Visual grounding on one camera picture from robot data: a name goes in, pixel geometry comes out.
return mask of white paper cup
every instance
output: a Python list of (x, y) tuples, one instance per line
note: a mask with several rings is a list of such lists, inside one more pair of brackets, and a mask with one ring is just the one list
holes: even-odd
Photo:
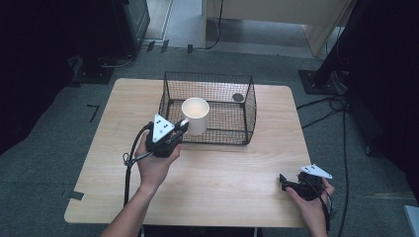
[(201, 98), (190, 98), (182, 104), (183, 119), (189, 122), (188, 134), (201, 135), (209, 125), (210, 105)]

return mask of person's right hand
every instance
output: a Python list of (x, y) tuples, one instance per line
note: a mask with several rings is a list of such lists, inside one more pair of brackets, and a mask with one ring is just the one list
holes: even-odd
[[(146, 152), (145, 140), (149, 130), (146, 130), (141, 137), (138, 148), (135, 150), (135, 156)], [(179, 143), (172, 154), (168, 158), (156, 158), (149, 156), (139, 160), (136, 164), (138, 166), (139, 175), (141, 177), (140, 187), (142, 189), (149, 189), (154, 192), (166, 179), (169, 172), (170, 165), (180, 156), (182, 145)]]
[[(325, 178), (322, 178), (324, 190), (332, 196), (335, 192), (335, 188), (331, 186)], [(323, 192), (321, 198), (324, 203), (327, 204), (328, 196), (327, 193)], [(305, 222), (305, 225), (310, 232), (312, 237), (314, 236), (327, 236), (326, 231), (326, 219), (323, 212), (323, 206), (319, 198), (313, 200), (304, 200), (298, 193), (290, 187), (287, 187), (287, 193), (296, 203), (299, 208), (299, 213)]]

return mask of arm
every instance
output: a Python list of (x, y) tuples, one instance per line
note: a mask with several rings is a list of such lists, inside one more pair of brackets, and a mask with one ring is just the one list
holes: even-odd
[[(332, 195), (335, 191), (335, 188), (331, 186), (324, 178), (322, 178), (322, 182), (324, 190), (328, 194)], [(304, 200), (293, 188), (290, 187), (287, 188), (287, 193), (298, 206), (299, 213), (301, 214), (310, 235), (312, 237), (327, 236), (326, 220), (324, 218), (321, 201), (318, 198), (311, 201)], [(328, 198), (325, 192), (323, 192), (321, 198), (323, 198), (324, 203), (327, 204)]]
[[(145, 131), (142, 135), (135, 156), (146, 152), (147, 133), (148, 131)], [(180, 156), (180, 151), (181, 145), (179, 144), (169, 158), (150, 156), (137, 162), (141, 177), (139, 188), (101, 236), (138, 236), (148, 206), (166, 179), (170, 165)]]

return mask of wire basket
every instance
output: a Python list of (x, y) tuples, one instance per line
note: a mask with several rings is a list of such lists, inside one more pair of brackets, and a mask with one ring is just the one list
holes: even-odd
[(186, 133), (190, 143), (247, 145), (256, 124), (253, 79), (244, 75), (165, 72), (159, 114), (172, 121), (182, 119), (182, 104), (199, 97), (209, 103), (209, 125), (202, 135)]

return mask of wooden table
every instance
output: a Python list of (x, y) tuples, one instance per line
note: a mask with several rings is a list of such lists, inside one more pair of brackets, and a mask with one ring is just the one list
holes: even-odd
[[(112, 91), (65, 220), (110, 223), (123, 208), (126, 166), (138, 131), (158, 112), (162, 80), (119, 79)], [(183, 144), (147, 212), (144, 224), (302, 227), (277, 177), (296, 181), (310, 164), (292, 91), (255, 85), (257, 121), (247, 146)], [(132, 169), (130, 194), (139, 185)]]

